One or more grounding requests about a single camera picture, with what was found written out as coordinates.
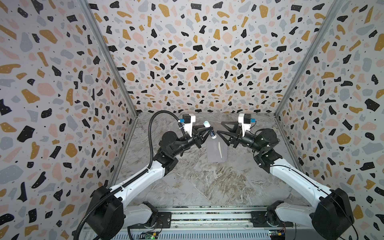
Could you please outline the blue glue stick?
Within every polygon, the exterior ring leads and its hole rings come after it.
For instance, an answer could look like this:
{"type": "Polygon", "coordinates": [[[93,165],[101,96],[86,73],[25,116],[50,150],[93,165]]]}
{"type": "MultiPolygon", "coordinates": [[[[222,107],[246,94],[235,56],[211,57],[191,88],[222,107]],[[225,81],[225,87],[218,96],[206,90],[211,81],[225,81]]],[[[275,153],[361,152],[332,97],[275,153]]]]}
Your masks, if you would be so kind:
{"type": "Polygon", "coordinates": [[[213,129],[213,127],[211,126],[211,124],[210,124],[209,121],[204,121],[204,127],[210,129],[210,136],[211,136],[211,138],[212,138],[213,140],[217,138],[216,133],[215,133],[215,131],[214,131],[214,129],[213,129]]]}

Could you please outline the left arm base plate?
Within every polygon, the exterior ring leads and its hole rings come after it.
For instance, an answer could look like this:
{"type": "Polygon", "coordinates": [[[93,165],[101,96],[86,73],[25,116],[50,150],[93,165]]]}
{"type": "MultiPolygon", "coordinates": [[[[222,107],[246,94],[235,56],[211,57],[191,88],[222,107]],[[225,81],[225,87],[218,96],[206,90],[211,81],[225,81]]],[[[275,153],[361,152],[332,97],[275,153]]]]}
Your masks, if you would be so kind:
{"type": "Polygon", "coordinates": [[[169,229],[171,227],[172,213],[157,212],[152,213],[149,220],[144,224],[145,228],[169,229]]]}

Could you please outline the lavender envelope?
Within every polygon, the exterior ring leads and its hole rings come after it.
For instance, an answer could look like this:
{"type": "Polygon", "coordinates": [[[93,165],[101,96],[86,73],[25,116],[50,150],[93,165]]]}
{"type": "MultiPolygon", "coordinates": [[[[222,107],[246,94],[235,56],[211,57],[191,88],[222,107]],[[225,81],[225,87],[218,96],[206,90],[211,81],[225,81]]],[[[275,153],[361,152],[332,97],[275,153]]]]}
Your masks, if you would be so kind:
{"type": "Polygon", "coordinates": [[[228,157],[228,146],[225,144],[225,142],[221,139],[221,137],[218,137],[216,139],[208,138],[206,141],[206,147],[207,147],[207,158],[208,163],[225,163],[227,161],[228,157]],[[218,143],[221,142],[222,144],[222,150],[223,150],[223,162],[221,162],[219,149],[218,149],[218,143]]]}

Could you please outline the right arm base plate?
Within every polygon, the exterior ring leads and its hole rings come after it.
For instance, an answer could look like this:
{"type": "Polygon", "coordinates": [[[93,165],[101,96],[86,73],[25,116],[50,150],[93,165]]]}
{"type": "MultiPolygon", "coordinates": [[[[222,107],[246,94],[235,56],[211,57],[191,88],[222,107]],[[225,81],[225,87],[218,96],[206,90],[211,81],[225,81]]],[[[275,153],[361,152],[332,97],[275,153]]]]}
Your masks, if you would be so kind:
{"type": "Polygon", "coordinates": [[[254,228],[282,228],[294,226],[292,222],[281,221],[277,214],[272,211],[252,211],[251,223],[253,224],[254,228]]]}

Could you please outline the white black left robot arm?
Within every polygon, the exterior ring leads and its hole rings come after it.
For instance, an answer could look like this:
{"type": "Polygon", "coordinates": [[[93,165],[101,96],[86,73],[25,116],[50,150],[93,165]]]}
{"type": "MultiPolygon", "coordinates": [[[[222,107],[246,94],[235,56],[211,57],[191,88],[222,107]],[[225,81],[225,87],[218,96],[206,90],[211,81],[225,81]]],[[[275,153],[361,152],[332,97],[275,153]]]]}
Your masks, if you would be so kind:
{"type": "Polygon", "coordinates": [[[96,233],[97,240],[112,239],[124,225],[147,225],[156,222],[158,210],[148,202],[129,207],[129,203],[145,188],[169,174],[178,163],[177,155],[182,155],[193,146],[198,148],[207,140],[213,127],[195,126],[192,136],[179,138],[175,132],[163,134],[160,148],[153,157],[152,165],[144,167],[129,179],[111,187],[99,187],[94,191],[86,215],[74,232],[74,239],[87,224],[96,233]]]}

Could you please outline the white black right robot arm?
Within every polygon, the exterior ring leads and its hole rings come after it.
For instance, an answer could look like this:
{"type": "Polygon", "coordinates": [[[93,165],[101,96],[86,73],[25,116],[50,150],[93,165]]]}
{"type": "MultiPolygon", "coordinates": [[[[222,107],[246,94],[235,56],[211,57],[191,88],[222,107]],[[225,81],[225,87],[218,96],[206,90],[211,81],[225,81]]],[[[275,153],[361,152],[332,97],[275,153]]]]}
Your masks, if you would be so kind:
{"type": "Polygon", "coordinates": [[[272,129],[260,129],[251,133],[250,124],[222,122],[225,131],[217,134],[228,146],[241,145],[254,153],[257,165],[279,178],[304,197],[309,206],[276,201],[267,208],[265,219],[272,227],[291,222],[313,228],[326,240],[341,238],[354,226],[354,216],[348,194],[340,188],[331,189],[311,179],[274,150],[279,143],[272,129]]]}

